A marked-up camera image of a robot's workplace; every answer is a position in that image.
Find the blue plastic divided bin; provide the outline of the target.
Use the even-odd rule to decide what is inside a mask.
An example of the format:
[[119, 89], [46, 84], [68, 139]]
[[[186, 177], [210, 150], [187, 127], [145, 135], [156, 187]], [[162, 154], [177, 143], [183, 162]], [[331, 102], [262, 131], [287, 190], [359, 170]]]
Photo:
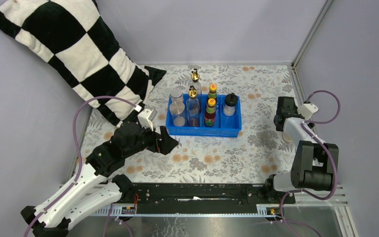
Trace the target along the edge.
[[242, 129], [241, 106], [240, 100], [237, 100], [235, 112], [232, 116], [226, 116], [223, 112], [225, 98], [219, 94], [218, 105], [216, 109], [215, 123], [212, 127], [206, 127], [204, 124], [204, 112], [206, 110], [207, 95], [202, 95], [202, 111], [200, 113], [200, 126], [175, 126], [172, 121], [170, 111], [167, 111], [165, 126], [170, 135], [178, 136], [215, 136], [215, 137], [237, 137]]

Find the silver-lid glass shaker jar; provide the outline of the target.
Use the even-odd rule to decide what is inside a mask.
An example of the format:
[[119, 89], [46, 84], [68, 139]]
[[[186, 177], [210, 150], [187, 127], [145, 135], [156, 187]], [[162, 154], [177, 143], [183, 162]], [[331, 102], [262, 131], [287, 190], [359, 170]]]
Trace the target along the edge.
[[176, 127], [186, 125], [186, 109], [181, 101], [174, 101], [169, 105], [169, 111], [172, 117], [172, 123]]

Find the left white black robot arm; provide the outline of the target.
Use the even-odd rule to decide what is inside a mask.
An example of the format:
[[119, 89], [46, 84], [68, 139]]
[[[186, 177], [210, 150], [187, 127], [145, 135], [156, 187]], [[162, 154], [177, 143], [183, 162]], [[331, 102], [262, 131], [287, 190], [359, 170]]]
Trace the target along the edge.
[[[28, 224], [25, 236], [65, 237], [77, 223], [96, 210], [120, 201], [127, 203], [135, 196], [134, 184], [124, 175], [109, 177], [125, 165], [125, 160], [141, 151], [167, 155], [178, 146], [165, 126], [160, 133], [137, 123], [124, 123], [109, 141], [94, 148], [80, 164], [77, 173], [53, 196], [37, 206], [26, 206], [21, 216]], [[96, 185], [107, 182], [97, 192], [86, 196]]]

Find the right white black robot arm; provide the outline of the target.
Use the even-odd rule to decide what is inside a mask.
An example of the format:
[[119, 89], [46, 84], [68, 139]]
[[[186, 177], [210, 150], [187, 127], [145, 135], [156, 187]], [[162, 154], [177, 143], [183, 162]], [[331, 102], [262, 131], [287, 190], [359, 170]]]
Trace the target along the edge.
[[266, 179], [263, 196], [267, 202], [278, 202], [287, 191], [331, 191], [335, 186], [339, 148], [319, 138], [310, 128], [309, 119], [317, 111], [311, 102], [297, 107], [293, 97], [278, 98], [276, 130], [287, 134], [297, 149], [290, 172]]

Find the black-cap squeeze bottle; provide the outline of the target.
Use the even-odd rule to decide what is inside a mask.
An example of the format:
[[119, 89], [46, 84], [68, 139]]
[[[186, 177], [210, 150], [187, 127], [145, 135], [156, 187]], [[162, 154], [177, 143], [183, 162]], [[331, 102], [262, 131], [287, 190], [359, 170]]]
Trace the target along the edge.
[[224, 100], [223, 113], [228, 117], [233, 116], [237, 102], [238, 97], [235, 95], [235, 93], [226, 95]]
[[292, 138], [290, 137], [290, 135], [288, 135], [287, 133], [285, 132], [282, 132], [282, 139], [286, 142], [286, 143], [293, 143], [293, 140]]

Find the yellow-cap sauce bottle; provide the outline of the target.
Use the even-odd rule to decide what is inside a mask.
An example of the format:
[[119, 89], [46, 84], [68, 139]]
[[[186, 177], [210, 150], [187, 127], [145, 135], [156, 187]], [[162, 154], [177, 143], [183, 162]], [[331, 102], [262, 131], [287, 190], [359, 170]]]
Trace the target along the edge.
[[210, 98], [207, 100], [206, 110], [204, 113], [204, 125], [206, 127], [212, 127], [216, 118], [216, 100]]
[[209, 92], [207, 94], [207, 100], [214, 99], [217, 100], [217, 85], [215, 83], [211, 84], [209, 86]]

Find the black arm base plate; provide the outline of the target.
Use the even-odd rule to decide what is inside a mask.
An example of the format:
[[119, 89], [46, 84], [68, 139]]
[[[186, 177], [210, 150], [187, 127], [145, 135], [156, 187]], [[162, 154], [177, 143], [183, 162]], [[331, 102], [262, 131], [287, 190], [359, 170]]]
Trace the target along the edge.
[[284, 192], [263, 184], [136, 183], [117, 201], [137, 207], [137, 214], [254, 214], [258, 205], [294, 204]]

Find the clear gold-cap bottle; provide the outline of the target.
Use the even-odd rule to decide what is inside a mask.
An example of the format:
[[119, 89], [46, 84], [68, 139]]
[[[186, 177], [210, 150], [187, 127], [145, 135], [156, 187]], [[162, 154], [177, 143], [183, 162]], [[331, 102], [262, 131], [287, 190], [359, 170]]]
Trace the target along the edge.
[[188, 126], [199, 127], [200, 103], [197, 98], [197, 91], [194, 86], [190, 86], [188, 95], [189, 98], [186, 101]]
[[200, 75], [198, 73], [197, 68], [194, 68], [191, 72], [191, 85], [197, 91], [197, 96], [201, 97], [202, 96], [202, 86], [200, 83]]

